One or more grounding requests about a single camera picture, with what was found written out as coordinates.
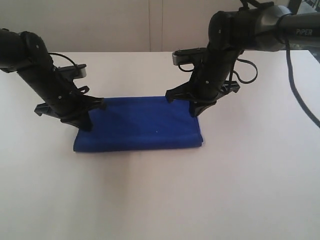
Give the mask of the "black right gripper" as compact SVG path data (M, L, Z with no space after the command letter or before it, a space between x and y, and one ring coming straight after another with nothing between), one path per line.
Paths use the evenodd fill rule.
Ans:
M168 103L174 100L189 101L189 114L198 117L206 109L214 106L214 99L235 65L236 58L243 52L241 48L224 50L191 48L188 54L196 60L195 73L190 83L184 83L165 93Z

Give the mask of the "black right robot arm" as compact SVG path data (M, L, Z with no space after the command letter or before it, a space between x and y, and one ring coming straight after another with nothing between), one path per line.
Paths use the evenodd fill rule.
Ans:
M240 86L232 79L234 67L244 51L277 52L285 43L319 46L320 14L295 15L285 6L264 3L255 9L219 11L208 26L206 47L177 50L173 64L193 65L189 81L167 90L166 100L189 102L189 113L199 116Z

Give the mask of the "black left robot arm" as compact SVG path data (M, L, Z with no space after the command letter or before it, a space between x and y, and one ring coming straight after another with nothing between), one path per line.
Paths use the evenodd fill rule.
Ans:
M104 99L87 95L90 89L86 85L75 85L75 79L86 77L86 64L73 62L71 66L56 67L52 56L37 34L0 30L0 69L16 72L44 101L34 112L90 132L93 123L89 112L106 109Z

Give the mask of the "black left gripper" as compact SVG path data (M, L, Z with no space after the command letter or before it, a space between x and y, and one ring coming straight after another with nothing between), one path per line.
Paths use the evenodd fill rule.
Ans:
M20 67L17 74L44 101L35 109L38 115L50 115L64 124L90 132L93 124L88 111L107 108L104 98L84 95L73 81L63 77L52 57Z

